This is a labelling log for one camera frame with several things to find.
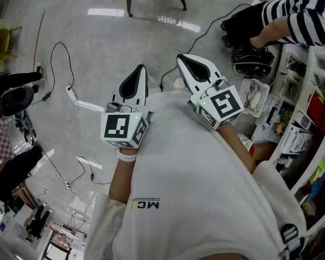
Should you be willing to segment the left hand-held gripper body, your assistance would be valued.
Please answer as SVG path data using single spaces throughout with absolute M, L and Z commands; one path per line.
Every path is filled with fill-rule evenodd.
M 100 138 L 115 148 L 138 148 L 150 125 L 152 112 L 146 99 L 124 99 L 113 95 L 101 114 Z

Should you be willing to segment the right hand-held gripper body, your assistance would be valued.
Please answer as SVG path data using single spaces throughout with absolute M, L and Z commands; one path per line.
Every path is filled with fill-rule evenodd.
M 230 123 L 244 110 L 235 86 L 223 76 L 193 94 L 190 105 L 213 129 Z

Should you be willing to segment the person's left forearm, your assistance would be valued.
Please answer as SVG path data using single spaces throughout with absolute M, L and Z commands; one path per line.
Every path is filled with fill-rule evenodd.
M 138 149 L 120 148 L 126 155 L 138 153 Z M 131 193 L 131 181 L 135 162 L 125 162 L 118 159 L 118 163 L 109 188 L 109 197 L 112 200 L 127 204 Z

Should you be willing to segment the person's right forearm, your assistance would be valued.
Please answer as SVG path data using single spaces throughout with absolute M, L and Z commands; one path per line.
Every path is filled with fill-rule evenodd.
M 216 129 L 218 134 L 227 142 L 236 155 L 240 158 L 247 170 L 253 174 L 256 169 L 255 161 L 245 148 L 232 124 L 228 123 Z

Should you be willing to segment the white wristband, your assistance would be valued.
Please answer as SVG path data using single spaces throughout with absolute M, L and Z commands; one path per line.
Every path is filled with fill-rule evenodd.
M 137 158 L 137 153 L 133 154 L 133 155 L 126 155 L 123 154 L 119 148 L 116 149 L 116 157 L 121 160 L 121 161 L 125 161 L 125 162 L 135 162 L 136 158 Z

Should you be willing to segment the white mesh basket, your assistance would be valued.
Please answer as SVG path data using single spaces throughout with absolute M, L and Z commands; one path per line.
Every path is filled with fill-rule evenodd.
M 261 81 L 244 79 L 238 92 L 244 112 L 258 118 L 267 100 L 269 90 L 269 85 Z

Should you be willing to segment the black bag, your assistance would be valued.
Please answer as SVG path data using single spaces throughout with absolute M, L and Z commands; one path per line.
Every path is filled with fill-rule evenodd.
M 233 71 L 246 79 L 261 80 L 267 77 L 275 57 L 267 47 L 256 49 L 250 45 L 233 48 L 231 62 Z

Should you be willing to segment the brown cardboard box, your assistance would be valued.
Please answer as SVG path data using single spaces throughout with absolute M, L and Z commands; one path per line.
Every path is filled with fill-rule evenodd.
M 276 147 L 277 144 L 275 142 L 253 144 L 249 150 L 249 153 L 255 161 L 256 165 L 258 165 L 262 161 L 269 160 Z

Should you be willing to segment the person's white shirt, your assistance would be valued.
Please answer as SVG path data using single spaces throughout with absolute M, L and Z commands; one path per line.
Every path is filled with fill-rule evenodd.
M 147 98 L 128 202 L 97 196 L 83 259 L 294 260 L 306 222 L 281 175 L 268 161 L 251 174 L 188 100 L 175 90 Z M 297 254 L 284 224 L 298 228 Z

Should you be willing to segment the white cardboard box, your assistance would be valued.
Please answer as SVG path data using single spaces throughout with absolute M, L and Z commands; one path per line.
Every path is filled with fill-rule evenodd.
M 295 125 L 290 125 L 285 130 L 286 136 L 283 138 L 280 151 L 284 154 L 299 154 L 306 151 L 312 141 L 313 134 Z

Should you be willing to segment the red box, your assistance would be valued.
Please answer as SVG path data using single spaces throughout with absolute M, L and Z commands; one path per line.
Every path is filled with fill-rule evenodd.
M 316 93 L 314 93 L 311 97 L 307 114 L 312 119 L 316 127 L 325 133 L 325 106 Z

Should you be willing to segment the white shelving unit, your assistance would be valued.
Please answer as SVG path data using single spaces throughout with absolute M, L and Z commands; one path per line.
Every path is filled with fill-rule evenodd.
M 319 130 L 307 114 L 311 97 L 316 93 L 325 106 L 325 63 L 317 55 L 320 47 L 283 46 L 274 91 L 283 98 L 288 83 L 297 87 L 296 95 L 290 99 L 294 109 L 288 116 L 288 124 L 313 134 L 309 148 L 299 154 L 284 154 L 280 151 L 284 131 L 269 161 L 277 165 L 281 156 L 291 159 L 287 168 L 281 170 L 283 181 L 297 199 L 311 235 L 325 226 L 325 133 Z

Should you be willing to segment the black round stool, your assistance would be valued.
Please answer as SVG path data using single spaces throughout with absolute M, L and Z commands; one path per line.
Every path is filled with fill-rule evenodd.
M 1 113 L 4 117 L 24 111 L 33 101 L 34 91 L 30 86 L 19 86 L 6 90 L 1 96 Z

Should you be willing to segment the dark framed window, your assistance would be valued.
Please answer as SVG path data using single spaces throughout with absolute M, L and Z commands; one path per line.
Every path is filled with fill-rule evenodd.
M 42 260 L 68 260 L 70 251 L 66 250 L 53 242 L 49 242 Z

